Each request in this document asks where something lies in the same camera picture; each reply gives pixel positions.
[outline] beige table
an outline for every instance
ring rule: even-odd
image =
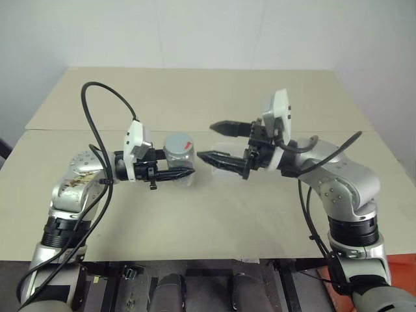
[[[148,82],[143,78],[146,75],[149,75]],[[166,96],[169,102],[163,106],[168,113],[163,110],[155,116],[159,110],[142,103],[141,90],[156,90],[154,84],[163,77],[166,85],[160,88],[160,93],[154,93],[154,98],[159,101],[170,90],[170,96]],[[134,100],[141,119],[156,130],[152,132],[156,147],[162,146],[169,131],[187,130],[199,151],[210,149],[217,142],[244,143],[243,138],[226,138],[205,129],[223,119],[250,121],[259,116],[261,97],[272,93],[270,81],[275,80],[276,88],[283,87],[287,81],[296,128],[293,137],[317,133],[324,140],[341,144],[355,130],[365,130],[347,154],[380,176],[378,218],[387,253],[416,252],[415,188],[332,73],[87,68],[66,73],[27,126],[47,130],[28,130],[0,171],[1,260],[31,258],[42,236],[53,185],[67,170],[72,156],[94,142],[90,131],[83,130],[86,124],[78,99],[79,87],[91,79],[109,83],[126,98]],[[135,88],[133,79],[140,82]],[[207,99],[197,96],[195,90],[208,88],[211,92],[207,93]],[[128,127],[128,113],[119,103],[112,102],[111,95],[101,94],[99,90],[91,90],[88,98],[97,124],[104,129],[101,134],[108,150],[120,150],[124,131],[115,131],[112,127],[120,130]],[[205,101],[212,103],[208,110]],[[173,115],[182,118],[181,122],[175,123]],[[184,122],[187,119],[183,116],[188,116],[189,123]],[[299,118],[304,123],[296,122]],[[211,167],[199,160],[196,169],[195,184],[190,188],[159,183],[158,190],[150,191],[148,184],[141,182],[116,185],[108,213],[88,240],[87,260],[319,256],[316,246],[308,239],[296,180],[264,171],[252,172],[248,181],[213,177]],[[328,221],[316,196],[311,209],[317,229],[325,237]]]

